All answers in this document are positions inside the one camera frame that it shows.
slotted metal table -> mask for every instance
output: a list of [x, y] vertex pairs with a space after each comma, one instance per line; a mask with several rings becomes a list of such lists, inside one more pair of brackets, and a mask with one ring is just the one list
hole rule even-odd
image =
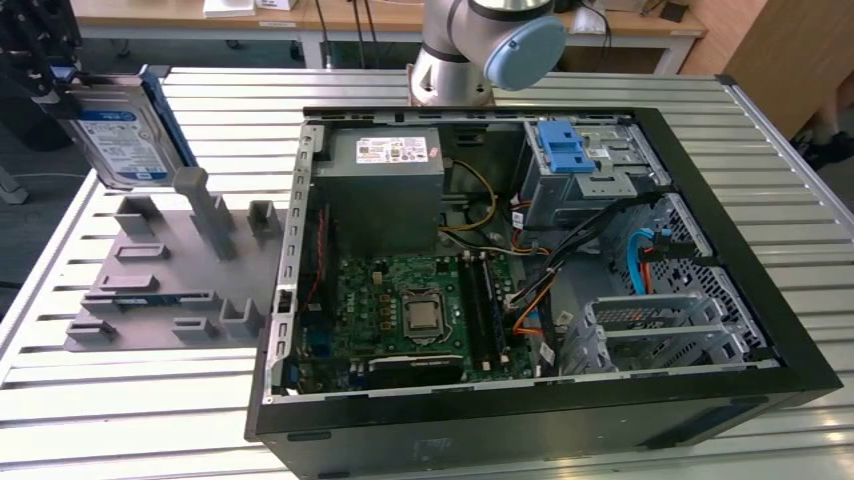
[[[404, 105], [397, 71], [173, 69], [177, 119], [230, 207], [286, 208], [301, 108]], [[445, 478], [854, 475], [854, 221], [737, 87], [712, 78], [555, 74], [499, 105], [660, 109], [848, 385], [692, 448], [443, 471]], [[188, 208], [168, 189], [160, 208]], [[118, 231], [124, 193], [90, 174], [0, 324], [0, 470], [12, 478], [288, 478], [242, 440], [253, 349], [66, 353], [65, 328]], [[427, 478], [439, 472], [412, 474]]]

wall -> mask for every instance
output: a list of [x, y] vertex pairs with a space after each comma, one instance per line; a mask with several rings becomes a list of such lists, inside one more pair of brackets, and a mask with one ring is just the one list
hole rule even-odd
[[784, 136], [854, 70], [854, 0], [696, 0], [708, 28], [680, 73], [731, 75]]
[[767, 0], [695, 0], [691, 11], [708, 33], [696, 42], [680, 73], [708, 75], [723, 72], [732, 53]]

blue drive bay latch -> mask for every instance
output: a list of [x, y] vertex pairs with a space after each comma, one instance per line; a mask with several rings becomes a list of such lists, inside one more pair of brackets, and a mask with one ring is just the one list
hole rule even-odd
[[596, 164], [584, 153], [584, 139], [565, 120], [539, 122], [539, 140], [551, 173], [592, 173]]

ram slot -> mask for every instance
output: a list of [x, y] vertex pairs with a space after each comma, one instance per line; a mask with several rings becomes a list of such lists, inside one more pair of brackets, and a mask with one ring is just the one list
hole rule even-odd
[[495, 322], [489, 306], [488, 278], [484, 276], [484, 260], [468, 255], [457, 258], [459, 283], [461, 288], [463, 311], [468, 350], [475, 368], [491, 370], [499, 360], [495, 342]]
[[497, 290], [495, 287], [495, 283], [492, 283], [492, 272], [489, 270], [489, 262], [480, 262], [483, 266], [483, 278], [485, 282], [485, 291], [487, 291], [487, 300], [489, 302], [489, 317], [492, 319], [492, 332], [493, 342], [495, 342], [495, 350], [497, 351], [500, 363], [507, 363], [509, 359], [504, 352], [507, 350], [507, 341], [504, 339], [504, 326], [503, 326], [503, 315], [501, 315], [501, 305], [497, 301]]

blue hard drive label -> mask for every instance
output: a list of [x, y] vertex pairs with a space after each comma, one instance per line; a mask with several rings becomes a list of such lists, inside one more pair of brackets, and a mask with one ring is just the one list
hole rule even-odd
[[152, 144], [152, 133], [133, 112], [88, 110], [77, 123], [116, 177], [142, 184], [165, 179], [168, 170]]
[[134, 122], [136, 115], [132, 112], [86, 110], [80, 114], [80, 120], [89, 122]]

